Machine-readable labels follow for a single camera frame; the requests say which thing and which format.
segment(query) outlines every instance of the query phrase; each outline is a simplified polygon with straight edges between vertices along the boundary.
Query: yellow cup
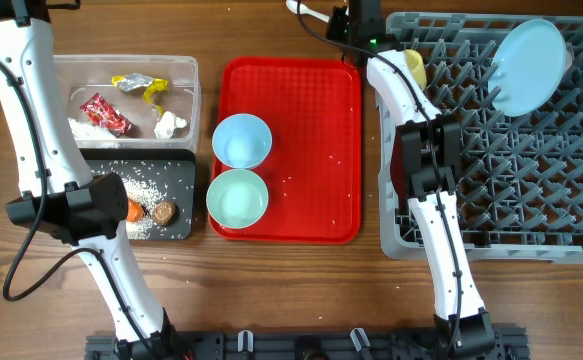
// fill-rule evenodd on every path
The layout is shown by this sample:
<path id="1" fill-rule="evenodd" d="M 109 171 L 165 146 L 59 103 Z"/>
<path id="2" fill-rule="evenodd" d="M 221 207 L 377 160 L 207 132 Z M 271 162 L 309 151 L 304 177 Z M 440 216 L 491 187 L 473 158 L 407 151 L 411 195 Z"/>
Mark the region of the yellow cup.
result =
<path id="1" fill-rule="evenodd" d="M 419 52 L 415 50 L 404 50 L 404 56 L 407 59 L 409 70 L 418 84 L 420 89 L 424 91 L 427 87 L 427 73 L 424 71 L 424 62 Z"/>

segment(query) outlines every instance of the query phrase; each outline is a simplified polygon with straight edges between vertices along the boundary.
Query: red tray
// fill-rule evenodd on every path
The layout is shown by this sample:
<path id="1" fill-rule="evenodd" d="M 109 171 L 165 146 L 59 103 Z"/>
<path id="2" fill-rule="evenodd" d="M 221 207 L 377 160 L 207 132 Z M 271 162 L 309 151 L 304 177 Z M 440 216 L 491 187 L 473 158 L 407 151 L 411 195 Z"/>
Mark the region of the red tray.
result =
<path id="1" fill-rule="evenodd" d="M 273 145 L 253 169 L 269 189 L 256 224 L 213 229 L 232 240 L 342 244 L 360 229 L 361 85 L 341 61 L 243 57 L 224 70 L 218 123 L 264 120 Z M 213 178 L 230 168 L 217 158 Z"/>

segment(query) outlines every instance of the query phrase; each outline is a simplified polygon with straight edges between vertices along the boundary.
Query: wooden table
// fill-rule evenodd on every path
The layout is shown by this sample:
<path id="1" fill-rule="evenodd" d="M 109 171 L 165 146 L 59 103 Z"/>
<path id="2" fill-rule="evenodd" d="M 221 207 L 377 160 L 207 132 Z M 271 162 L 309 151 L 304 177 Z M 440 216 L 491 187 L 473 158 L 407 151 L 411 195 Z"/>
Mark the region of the wooden table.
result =
<path id="1" fill-rule="evenodd" d="M 221 74 L 231 59 L 339 57 L 336 49 L 305 34 L 281 0 L 84 2 L 81 11 L 52 13 L 56 53 L 174 54 L 198 60 L 203 89 L 198 161 L 207 179 Z M 333 5 L 342 2 L 311 4 L 325 13 Z M 405 0 L 384 1 L 383 9 L 385 16 L 394 11 L 583 15 L 583 0 Z M 433 325 L 427 263 L 393 261 L 380 250 L 379 121 L 369 86 L 364 106 L 363 223 L 350 244 L 227 242 L 214 234 L 203 213 L 187 241 L 133 243 L 149 286 L 178 329 L 271 332 Z M 9 304 L 1 298 L 5 273 L 25 235 L 4 210 L 17 195 L 13 146 L 0 108 L 0 358 L 80 359 L 86 336 L 113 330 L 80 260 L 69 261 L 24 301 Z M 59 241 L 37 236 L 14 291 L 37 280 L 66 251 Z M 583 266 L 489 261 L 474 263 L 472 269 L 493 321 L 527 327 L 533 359 L 583 359 Z"/>

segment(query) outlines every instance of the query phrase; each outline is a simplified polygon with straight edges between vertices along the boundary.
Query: clear plastic bin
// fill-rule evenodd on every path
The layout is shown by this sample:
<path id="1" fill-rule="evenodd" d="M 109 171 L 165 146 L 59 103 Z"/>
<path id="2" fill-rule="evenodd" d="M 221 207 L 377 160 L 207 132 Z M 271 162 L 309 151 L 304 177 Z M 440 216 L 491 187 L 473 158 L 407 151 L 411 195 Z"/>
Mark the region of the clear plastic bin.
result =
<path id="1" fill-rule="evenodd" d="M 77 140 L 80 148 L 179 148 L 196 151 L 200 134 L 198 63 L 189 56 L 163 55 L 56 55 L 55 66 L 67 116 L 80 122 L 89 118 L 80 106 L 95 93 L 115 107 L 134 127 L 129 136 L 115 140 Z M 169 81 L 169 91 L 154 95 L 165 111 L 186 119 L 171 139 L 156 139 L 157 111 L 142 100 L 145 88 L 125 93 L 111 84 L 111 77 L 139 73 Z"/>

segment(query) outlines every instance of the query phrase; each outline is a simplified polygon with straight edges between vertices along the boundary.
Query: gray plastic dish rack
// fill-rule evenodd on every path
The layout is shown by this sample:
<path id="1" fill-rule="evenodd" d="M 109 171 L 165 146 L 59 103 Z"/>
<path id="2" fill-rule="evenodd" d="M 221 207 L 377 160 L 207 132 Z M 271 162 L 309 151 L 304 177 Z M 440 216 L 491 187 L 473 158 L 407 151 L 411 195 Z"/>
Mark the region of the gray plastic dish rack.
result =
<path id="1" fill-rule="evenodd" d="M 560 30 L 573 66 L 546 104 L 510 118 L 491 105 L 492 58 L 515 26 L 536 18 Z M 428 97 L 461 122 L 458 215 L 468 258 L 583 264 L 583 17 L 394 13 L 387 32 L 422 54 Z M 415 218 L 398 208 L 391 185 L 395 122 L 379 96 L 376 105 L 382 249 L 425 259 Z"/>

